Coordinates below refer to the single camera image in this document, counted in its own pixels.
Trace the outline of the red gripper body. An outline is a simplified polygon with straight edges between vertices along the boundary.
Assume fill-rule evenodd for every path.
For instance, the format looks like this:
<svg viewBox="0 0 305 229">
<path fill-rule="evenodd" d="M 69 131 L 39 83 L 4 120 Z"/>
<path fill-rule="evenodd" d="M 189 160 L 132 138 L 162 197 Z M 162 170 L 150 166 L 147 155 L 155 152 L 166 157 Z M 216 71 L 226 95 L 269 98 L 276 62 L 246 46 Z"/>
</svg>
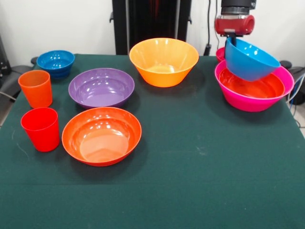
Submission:
<svg viewBox="0 0 305 229">
<path fill-rule="evenodd" d="M 221 36 L 244 36 L 254 30 L 253 15 L 220 15 L 215 20 L 215 30 Z"/>
</svg>

